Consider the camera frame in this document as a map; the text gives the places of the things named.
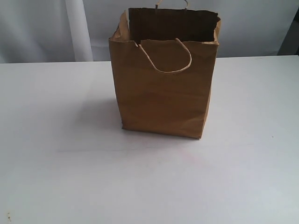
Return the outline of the brown paper bag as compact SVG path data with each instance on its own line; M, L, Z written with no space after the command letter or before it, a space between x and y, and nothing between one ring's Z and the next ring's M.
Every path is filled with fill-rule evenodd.
M109 38L126 130L200 139L221 19L207 10L129 8Z

